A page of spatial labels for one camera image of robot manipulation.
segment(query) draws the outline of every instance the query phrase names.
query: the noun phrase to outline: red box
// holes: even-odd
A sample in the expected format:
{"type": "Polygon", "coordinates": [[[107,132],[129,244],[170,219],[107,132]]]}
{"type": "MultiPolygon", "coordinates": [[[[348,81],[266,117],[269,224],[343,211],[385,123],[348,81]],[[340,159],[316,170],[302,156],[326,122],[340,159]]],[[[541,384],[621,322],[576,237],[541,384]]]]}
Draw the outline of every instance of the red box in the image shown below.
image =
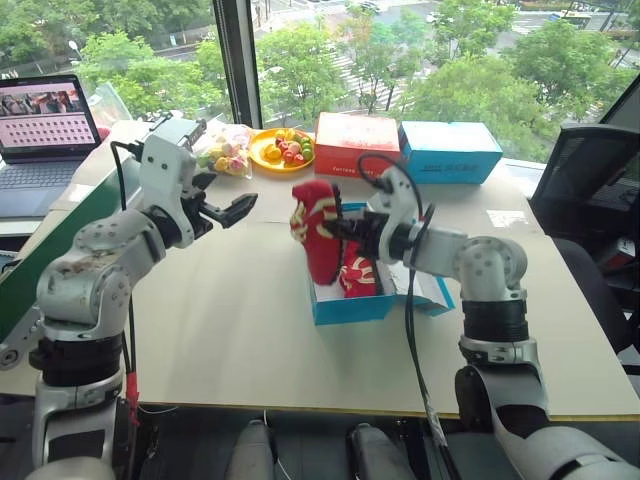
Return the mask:
{"type": "MultiPolygon", "coordinates": [[[[398,128],[392,118],[322,112],[316,126],[314,170],[325,175],[360,177],[357,160],[364,152],[402,159],[398,128]]],[[[365,160],[368,175],[377,177],[389,167],[379,158],[365,160]]]]}

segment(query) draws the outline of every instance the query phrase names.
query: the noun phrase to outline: black cable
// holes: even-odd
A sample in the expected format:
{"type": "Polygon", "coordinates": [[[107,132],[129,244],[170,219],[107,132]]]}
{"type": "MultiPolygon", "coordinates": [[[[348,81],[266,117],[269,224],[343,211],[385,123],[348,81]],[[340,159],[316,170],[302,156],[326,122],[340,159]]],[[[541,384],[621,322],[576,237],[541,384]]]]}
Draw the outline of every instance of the black cable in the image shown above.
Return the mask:
{"type": "Polygon", "coordinates": [[[373,188],[377,188],[377,189],[381,188],[387,193],[392,193],[392,192],[387,191],[387,187],[383,185],[379,181],[379,179],[370,177],[364,171],[363,164],[366,158],[379,158],[380,160],[384,160],[389,165],[396,167],[398,170],[400,170],[404,174],[405,177],[407,177],[407,180],[411,185],[411,189],[413,190],[413,195],[416,197],[416,203],[418,204],[418,215],[422,219],[423,211],[422,211],[422,198],[420,197],[420,191],[418,190],[418,186],[416,185],[416,182],[413,181],[413,178],[411,178],[411,175],[409,175],[409,172],[407,172],[406,168],[404,168],[402,165],[400,165],[398,162],[394,161],[391,157],[385,155],[384,153],[364,152],[362,155],[358,157],[358,173],[360,173],[360,176],[362,177],[362,179],[365,182],[367,182],[369,185],[371,185],[373,188]]]}
{"type": "Polygon", "coordinates": [[[118,147],[129,150],[129,145],[122,142],[111,142],[111,153],[113,153],[113,159],[116,162],[116,171],[118,173],[118,185],[120,187],[120,207],[122,210],[127,209],[127,194],[124,189],[124,173],[122,173],[122,163],[120,163],[120,155],[118,154],[118,147]]]}
{"type": "MultiPolygon", "coordinates": [[[[120,188],[120,207],[122,211],[127,209],[127,192],[124,187],[124,173],[122,171],[122,163],[118,154],[118,147],[131,151],[131,146],[126,143],[112,141],[110,144],[113,159],[116,162],[116,172],[118,173],[118,185],[120,188]]],[[[133,292],[129,297],[129,340],[131,342],[131,351],[127,348],[127,337],[122,332],[122,354],[124,355],[124,365],[127,373],[136,371],[136,329],[135,320],[133,318],[133,292]]]]}
{"type": "MultiPolygon", "coordinates": [[[[362,176],[363,180],[365,180],[369,185],[376,189],[382,189],[387,193],[392,193],[389,191],[389,186],[381,182],[379,179],[374,179],[366,174],[364,171],[363,163],[366,158],[380,158],[390,165],[399,169],[404,176],[409,181],[411,188],[413,190],[413,194],[416,198],[416,203],[418,205],[418,213],[421,219],[423,219],[423,225],[416,236],[416,240],[419,240],[424,235],[431,218],[433,217],[433,213],[435,211],[435,207],[433,205],[429,205],[427,208],[426,214],[423,213],[422,210],[422,198],[420,196],[420,191],[418,190],[418,186],[413,181],[413,178],[409,175],[409,172],[397,162],[394,162],[390,157],[375,152],[365,152],[358,157],[358,172],[362,176]]],[[[414,249],[412,252],[411,263],[413,264],[416,256],[416,250],[414,249]]],[[[420,389],[420,396],[422,398],[422,403],[424,405],[424,410],[427,415],[427,423],[429,425],[429,429],[431,430],[431,435],[433,437],[434,443],[437,447],[438,452],[442,456],[442,461],[447,469],[447,473],[452,480],[461,480],[460,473],[456,468],[456,465],[453,461],[453,457],[451,456],[451,452],[449,450],[449,445],[447,443],[447,439],[444,435],[444,431],[442,430],[442,426],[440,425],[440,419],[438,418],[438,413],[434,410],[434,408],[430,404],[430,396],[429,390],[427,389],[426,382],[424,380],[424,376],[422,375],[422,369],[420,368],[420,360],[418,358],[418,349],[416,347],[416,336],[415,336],[415,325],[414,325],[414,316],[413,316],[413,285],[416,277],[416,271],[414,268],[409,269],[409,286],[407,288],[407,298],[405,302],[404,308],[404,320],[405,320],[405,330],[407,334],[407,343],[409,344],[409,351],[411,352],[411,360],[413,361],[413,367],[416,371],[416,377],[418,378],[418,388],[420,389]]]]}
{"type": "Polygon", "coordinates": [[[122,339],[122,355],[124,356],[124,371],[131,373],[131,361],[129,360],[129,348],[127,347],[127,336],[124,331],[120,334],[122,339]]]}
{"type": "Polygon", "coordinates": [[[136,329],[133,320],[133,292],[129,297],[129,341],[131,342],[131,371],[137,372],[136,363],[136,329]]]}

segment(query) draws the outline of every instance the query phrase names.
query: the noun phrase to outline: plastic bag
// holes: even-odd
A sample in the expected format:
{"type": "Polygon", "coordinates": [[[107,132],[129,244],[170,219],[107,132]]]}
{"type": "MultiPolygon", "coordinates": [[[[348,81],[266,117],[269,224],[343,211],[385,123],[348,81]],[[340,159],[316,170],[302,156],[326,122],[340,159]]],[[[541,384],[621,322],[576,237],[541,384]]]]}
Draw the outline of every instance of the plastic bag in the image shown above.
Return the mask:
{"type": "Polygon", "coordinates": [[[207,131],[193,146],[198,166],[210,172],[251,178],[249,143],[253,130],[246,125],[207,123],[207,131]]]}

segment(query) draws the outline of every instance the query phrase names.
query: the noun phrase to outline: blue box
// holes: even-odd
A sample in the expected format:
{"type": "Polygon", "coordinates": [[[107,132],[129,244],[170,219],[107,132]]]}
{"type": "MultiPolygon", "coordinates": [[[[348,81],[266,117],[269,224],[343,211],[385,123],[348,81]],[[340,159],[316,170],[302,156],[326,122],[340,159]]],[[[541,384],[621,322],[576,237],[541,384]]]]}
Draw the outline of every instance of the blue box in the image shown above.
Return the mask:
{"type": "Polygon", "coordinates": [[[482,183],[502,157],[484,123],[402,122],[398,133],[416,183],[482,183]]]}
{"type": "MultiPolygon", "coordinates": [[[[357,215],[365,207],[363,203],[345,203],[342,205],[343,215],[347,218],[357,215]]],[[[344,298],[342,288],[337,281],[333,285],[321,286],[316,285],[309,278],[314,323],[333,325],[382,320],[399,299],[404,301],[408,270],[400,263],[389,266],[376,262],[376,265],[384,294],[372,297],[344,298]]],[[[431,316],[444,313],[454,307],[451,295],[441,278],[418,273],[415,291],[415,308],[431,316]],[[437,301],[421,296],[422,291],[431,292],[430,295],[437,296],[437,301]]]]}

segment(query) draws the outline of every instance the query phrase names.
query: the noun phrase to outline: white table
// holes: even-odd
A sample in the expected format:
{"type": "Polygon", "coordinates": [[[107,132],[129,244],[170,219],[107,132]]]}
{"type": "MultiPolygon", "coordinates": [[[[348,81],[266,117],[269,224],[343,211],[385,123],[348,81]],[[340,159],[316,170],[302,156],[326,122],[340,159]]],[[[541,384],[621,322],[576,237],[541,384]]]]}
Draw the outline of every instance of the white table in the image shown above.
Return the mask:
{"type": "MultiPolygon", "coordinates": [[[[105,150],[91,160],[111,161],[105,150]]],[[[512,238],[527,251],[527,319],[554,417],[638,418],[640,401],[593,313],[505,175],[498,168],[481,186],[423,188],[425,199],[438,203],[434,224],[512,238]],[[487,210],[520,211],[527,223],[498,228],[487,210]]],[[[209,202],[219,206],[248,191],[260,198],[243,222],[171,250],[138,284],[142,401],[421,414],[401,306],[384,321],[313,324],[303,249],[287,224],[291,185],[309,176],[256,171],[252,180],[220,177],[209,188],[209,202]]],[[[336,180],[344,201],[370,194],[363,182],[336,180]]],[[[32,244],[63,215],[48,217],[32,244]]],[[[447,285],[458,308],[434,318],[417,314],[416,337],[435,408],[455,414],[462,312],[459,287],[447,285]]],[[[0,372],[0,391],[32,394],[35,376],[23,362],[0,372]]]]}

